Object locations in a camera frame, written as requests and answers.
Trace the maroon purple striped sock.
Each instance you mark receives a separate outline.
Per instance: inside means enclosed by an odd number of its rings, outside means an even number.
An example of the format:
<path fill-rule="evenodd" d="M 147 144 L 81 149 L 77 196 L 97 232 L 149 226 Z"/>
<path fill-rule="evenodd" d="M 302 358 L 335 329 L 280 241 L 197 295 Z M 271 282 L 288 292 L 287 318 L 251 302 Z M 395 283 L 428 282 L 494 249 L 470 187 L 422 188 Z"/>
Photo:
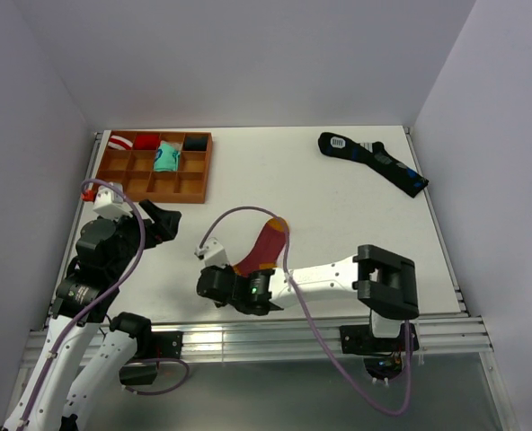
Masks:
<path fill-rule="evenodd" d="M 259 270 L 275 268 L 286 244 L 286 228 L 288 224 L 283 218 L 268 220 L 249 253 L 234 265 L 235 273 L 247 277 Z"/>

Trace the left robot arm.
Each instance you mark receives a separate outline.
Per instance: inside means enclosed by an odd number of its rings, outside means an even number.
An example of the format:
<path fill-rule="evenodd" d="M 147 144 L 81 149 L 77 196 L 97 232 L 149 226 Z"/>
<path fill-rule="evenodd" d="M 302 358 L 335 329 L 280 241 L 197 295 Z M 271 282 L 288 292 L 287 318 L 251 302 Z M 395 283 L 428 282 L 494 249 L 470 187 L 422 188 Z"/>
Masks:
<path fill-rule="evenodd" d="M 154 346 L 151 321 L 129 312 L 116 316 L 98 351 L 83 361 L 119 293 L 127 268 L 147 249 L 178 233 L 182 214 L 149 200 L 140 202 L 146 219 L 115 209 L 85 224 L 66 278 L 58 285 L 39 359 L 4 430 L 83 430 L 95 402 L 132 358 Z"/>

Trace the brown wooden divider tray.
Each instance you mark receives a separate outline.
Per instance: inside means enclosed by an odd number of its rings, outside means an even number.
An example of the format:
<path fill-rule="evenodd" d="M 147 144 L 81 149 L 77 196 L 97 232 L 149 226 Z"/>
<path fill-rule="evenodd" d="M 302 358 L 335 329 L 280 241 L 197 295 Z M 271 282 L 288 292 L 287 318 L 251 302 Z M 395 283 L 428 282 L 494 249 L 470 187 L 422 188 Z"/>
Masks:
<path fill-rule="evenodd" d="M 103 133 L 94 177 L 138 202 L 203 204 L 213 150 L 206 131 L 114 129 Z"/>

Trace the mint green rolled sock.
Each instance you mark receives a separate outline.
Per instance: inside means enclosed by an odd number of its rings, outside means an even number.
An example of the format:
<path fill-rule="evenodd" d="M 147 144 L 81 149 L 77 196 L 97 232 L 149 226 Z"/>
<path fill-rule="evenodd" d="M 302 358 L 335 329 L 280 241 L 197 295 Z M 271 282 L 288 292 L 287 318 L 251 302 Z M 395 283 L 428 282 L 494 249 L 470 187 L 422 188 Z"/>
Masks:
<path fill-rule="evenodd" d="M 177 172 L 180 157 L 181 150 L 175 143 L 162 141 L 155 153 L 153 170 L 155 172 Z"/>

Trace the dark teal rolled sock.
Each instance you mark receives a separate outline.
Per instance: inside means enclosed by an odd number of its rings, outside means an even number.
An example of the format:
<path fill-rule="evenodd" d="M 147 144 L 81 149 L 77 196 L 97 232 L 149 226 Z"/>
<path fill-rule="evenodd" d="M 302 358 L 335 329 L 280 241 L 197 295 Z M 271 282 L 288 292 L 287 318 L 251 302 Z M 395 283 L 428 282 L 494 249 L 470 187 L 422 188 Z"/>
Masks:
<path fill-rule="evenodd" d="M 191 152 L 205 152 L 208 146 L 206 136 L 186 136 L 182 149 Z"/>

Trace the red white striped rolled sock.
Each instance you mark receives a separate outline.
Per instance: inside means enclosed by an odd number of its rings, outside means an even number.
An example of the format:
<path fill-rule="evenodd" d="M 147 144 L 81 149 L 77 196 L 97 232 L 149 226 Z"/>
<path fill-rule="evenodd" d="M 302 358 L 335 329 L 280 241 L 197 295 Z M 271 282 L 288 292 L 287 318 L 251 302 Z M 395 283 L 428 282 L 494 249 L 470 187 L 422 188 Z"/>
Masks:
<path fill-rule="evenodd" d="M 107 147 L 115 150 L 129 151 L 133 148 L 133 143 L 123 136 L 110 135 Z"/>

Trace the black blue sock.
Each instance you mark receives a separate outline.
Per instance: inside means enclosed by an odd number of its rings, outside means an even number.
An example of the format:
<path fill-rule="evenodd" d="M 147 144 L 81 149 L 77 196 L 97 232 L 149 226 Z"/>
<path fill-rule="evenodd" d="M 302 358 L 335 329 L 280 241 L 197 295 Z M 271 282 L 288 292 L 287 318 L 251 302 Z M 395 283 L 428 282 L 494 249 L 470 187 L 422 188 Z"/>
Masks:
<path fill-rule="evenodd" d="M 358 143 L 346 136 L 323 132 L 317 144 L 323 155 L 364 164 L 411 198 L 429 185 L 425 177 L 388 153 L 382 142 Z"/>

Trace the aluminium frame rail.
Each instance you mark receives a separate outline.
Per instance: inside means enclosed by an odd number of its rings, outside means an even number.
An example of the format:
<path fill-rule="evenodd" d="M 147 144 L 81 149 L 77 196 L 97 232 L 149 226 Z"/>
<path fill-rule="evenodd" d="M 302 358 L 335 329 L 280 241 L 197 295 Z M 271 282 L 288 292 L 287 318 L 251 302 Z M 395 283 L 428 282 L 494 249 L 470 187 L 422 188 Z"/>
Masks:
<path fill-rule="evenodd" d="M 480 317 L 427 318 L 415 323 L 422 355 L 493 351 Z M 155 324 L 154 334 L 180 331 L 181 359 L 189 364 L 325 359 L 305 320 L 222 324 Z"/>

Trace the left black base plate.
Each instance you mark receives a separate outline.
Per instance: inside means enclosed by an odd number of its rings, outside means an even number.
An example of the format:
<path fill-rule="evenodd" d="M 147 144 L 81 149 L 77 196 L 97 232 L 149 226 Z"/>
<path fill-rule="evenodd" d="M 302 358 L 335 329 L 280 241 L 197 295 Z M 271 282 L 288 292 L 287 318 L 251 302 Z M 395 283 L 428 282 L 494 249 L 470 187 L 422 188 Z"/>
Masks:
<path fill-rule="evenodd" d="M 155 331 L 137 339 L 136 359 L 174 358 L 182 356 L 183 332 Z"/>

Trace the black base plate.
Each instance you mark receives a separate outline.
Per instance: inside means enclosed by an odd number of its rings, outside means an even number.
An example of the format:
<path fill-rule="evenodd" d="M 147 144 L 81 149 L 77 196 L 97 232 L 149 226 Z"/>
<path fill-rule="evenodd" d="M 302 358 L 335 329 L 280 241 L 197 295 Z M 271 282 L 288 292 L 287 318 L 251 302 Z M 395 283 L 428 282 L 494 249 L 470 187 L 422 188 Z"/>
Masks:
<path fill-rule="evenodd" d="M 369 324 L 341 325 L 339 327 L 341 352 L 344 355 L 391 356 L 406 351 L 405 324 L 399 325 L 395 338 L 377 338 L 371 332 Z"/>
<path fill-rule="evenodd" d="M 182 356 L 183 332 L 155 331 L 137 339 L 136 359 L 174 358 Z"/>

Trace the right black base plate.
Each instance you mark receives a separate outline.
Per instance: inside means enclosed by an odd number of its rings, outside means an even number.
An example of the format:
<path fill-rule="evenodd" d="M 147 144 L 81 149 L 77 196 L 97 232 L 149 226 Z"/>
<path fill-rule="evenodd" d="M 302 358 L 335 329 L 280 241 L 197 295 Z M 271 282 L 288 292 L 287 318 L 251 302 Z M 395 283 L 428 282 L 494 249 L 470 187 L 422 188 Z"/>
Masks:
<path fill-rule="evenodd" d="M 369 324 L 341 325 L 339 327 L 341 352 L 344 355 L 391 356 L 406 351 L 405 324 L 399 325 L 395 338 L 377 338 L 371 332 Z"/>

